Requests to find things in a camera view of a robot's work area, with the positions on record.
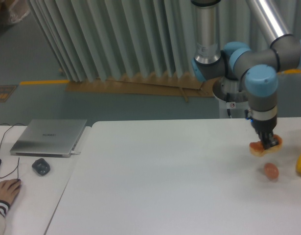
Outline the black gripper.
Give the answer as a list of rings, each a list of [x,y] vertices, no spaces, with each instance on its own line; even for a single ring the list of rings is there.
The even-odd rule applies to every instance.
[[[278,145],[278,140],[274,137],[273,129],[277,125],[277,109],[268,111],[245,110],[245,119],[250,120],[256,133],[260,135],[260,141],[264,149],[269,149]]]

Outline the striped sleeve forearm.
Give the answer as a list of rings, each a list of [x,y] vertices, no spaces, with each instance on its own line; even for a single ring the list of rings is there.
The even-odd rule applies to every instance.
[[[5,217],[9,211],[10,204],[0,200],[0,235],[4,234],[6,228]]]

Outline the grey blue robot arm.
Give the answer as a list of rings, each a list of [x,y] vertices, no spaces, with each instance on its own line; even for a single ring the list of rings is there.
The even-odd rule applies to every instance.
[[[246,119],[264,149],[280,145],[273,130],[277,124],[277,73],[301,67],[301,40],[296,39],[273,0],[249,0],[247,5],[269,48],[254,52],[240,42],[219,48],[217,0],[194,0],[196,52],[191,61],[201,82],[224,76],[239,81],[249,108]]]

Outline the person's hand on mouse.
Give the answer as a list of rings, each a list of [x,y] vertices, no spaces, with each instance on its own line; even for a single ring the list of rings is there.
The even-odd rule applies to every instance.
[[[20,179],[4,180],[0,182],[0,202],[11,206],[21,190]]]

